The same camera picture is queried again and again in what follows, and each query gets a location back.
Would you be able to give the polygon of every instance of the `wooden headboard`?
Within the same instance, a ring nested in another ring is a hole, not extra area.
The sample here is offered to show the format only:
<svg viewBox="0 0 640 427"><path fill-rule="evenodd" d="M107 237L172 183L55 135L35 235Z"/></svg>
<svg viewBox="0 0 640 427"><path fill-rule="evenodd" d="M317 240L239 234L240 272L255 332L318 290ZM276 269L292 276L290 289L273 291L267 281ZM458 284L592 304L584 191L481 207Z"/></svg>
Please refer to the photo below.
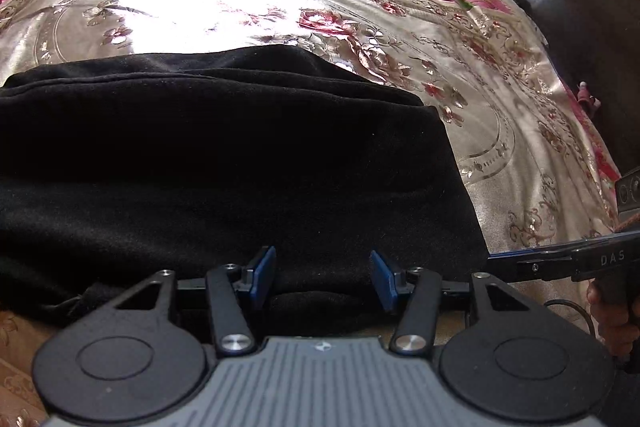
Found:
<svg viewBox="0 0 640 427"><path fill-rule="evenodd" d="M622 173L640 165L640 0L528 0L558 73L602 101L593 122Z"/></svg>

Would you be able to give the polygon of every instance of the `black cable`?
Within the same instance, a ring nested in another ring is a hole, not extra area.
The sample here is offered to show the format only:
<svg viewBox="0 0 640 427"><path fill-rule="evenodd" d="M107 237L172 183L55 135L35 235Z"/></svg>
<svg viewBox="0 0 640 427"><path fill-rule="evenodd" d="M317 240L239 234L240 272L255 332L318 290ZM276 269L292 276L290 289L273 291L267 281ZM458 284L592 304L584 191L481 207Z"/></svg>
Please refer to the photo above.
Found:
<svg viewBox="0 0 640 427"><path fill-rule="evenodd" d="M596 328L593 325L593 319L591 318L591 315L587 313L587 310L585 310L582 306L580 306L580 304L576 304L573 301L568 301L567 299L551 299L550 301L545 302L544 304L547 308L549 306L569 306L569 308L576 310L581 316L582 318L584 318L584 320L587 322L587 326L589 327L589 333L591 333L591 336L595 338L596 336Z"/></svg>

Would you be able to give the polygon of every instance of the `black fleece fabric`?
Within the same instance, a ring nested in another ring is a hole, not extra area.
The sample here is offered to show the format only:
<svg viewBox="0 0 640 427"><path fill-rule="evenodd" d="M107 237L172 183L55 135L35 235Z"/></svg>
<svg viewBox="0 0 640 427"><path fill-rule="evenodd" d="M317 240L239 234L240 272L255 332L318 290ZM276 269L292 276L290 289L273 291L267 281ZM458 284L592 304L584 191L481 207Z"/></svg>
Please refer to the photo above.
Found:
<svg viewBox="0 0 640 427"><path fill-rule="evenodd" d="M281 307L355 316L379 309L372 249L457 280L487 256L436 110L292 46L41 66L0 89L0 129L0 301L23 312L273 245Z"/></svg>

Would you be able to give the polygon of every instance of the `camera lens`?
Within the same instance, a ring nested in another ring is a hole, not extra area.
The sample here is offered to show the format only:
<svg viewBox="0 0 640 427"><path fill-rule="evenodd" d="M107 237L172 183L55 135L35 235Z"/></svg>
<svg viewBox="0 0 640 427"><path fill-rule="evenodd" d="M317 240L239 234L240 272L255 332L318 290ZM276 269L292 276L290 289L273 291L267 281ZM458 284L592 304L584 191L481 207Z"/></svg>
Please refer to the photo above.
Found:
<svg viewBox="0 0 640 427"><path fill-rule="evenodd" d="M636 176L631 180L631 197L640 201L640 178Z"/></svg>
<svg viewBox="0 0 640 427"><path fill-rule="evenodd" d="M626 188L626 185L620 185L618 189L618 197L620 198L620 203L625 204L629 199L629 190Z"/></svg>

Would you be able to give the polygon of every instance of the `metal screw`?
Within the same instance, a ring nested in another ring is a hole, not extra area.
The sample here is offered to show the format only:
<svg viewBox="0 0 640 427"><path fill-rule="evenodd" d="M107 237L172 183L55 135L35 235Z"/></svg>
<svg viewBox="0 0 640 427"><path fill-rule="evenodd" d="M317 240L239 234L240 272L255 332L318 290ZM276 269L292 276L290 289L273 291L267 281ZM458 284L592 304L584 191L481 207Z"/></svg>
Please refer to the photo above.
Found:
<svg viewBox="0 0 640 427"><path fill-rule="evenodd" d="M327 341L322 341L322 342L318 342L315 346L314 349L317 349L318 351L328 351L329 349L331 349L333 346L328 343Z"/></svg>
<svg viewBox="0 0 640 427"><path fill-rule="evenodd" d="M222 337L220 344L225 351L242 351L251 346L251 339L242 333L232 333Z"/></svg>
<svg viewBox="0 0 640 427"><path fill-rule="evenodd" d="M427 341L420 335L402 335L396 338L396 347L402 351L419 351L426 345Z"/></svg>

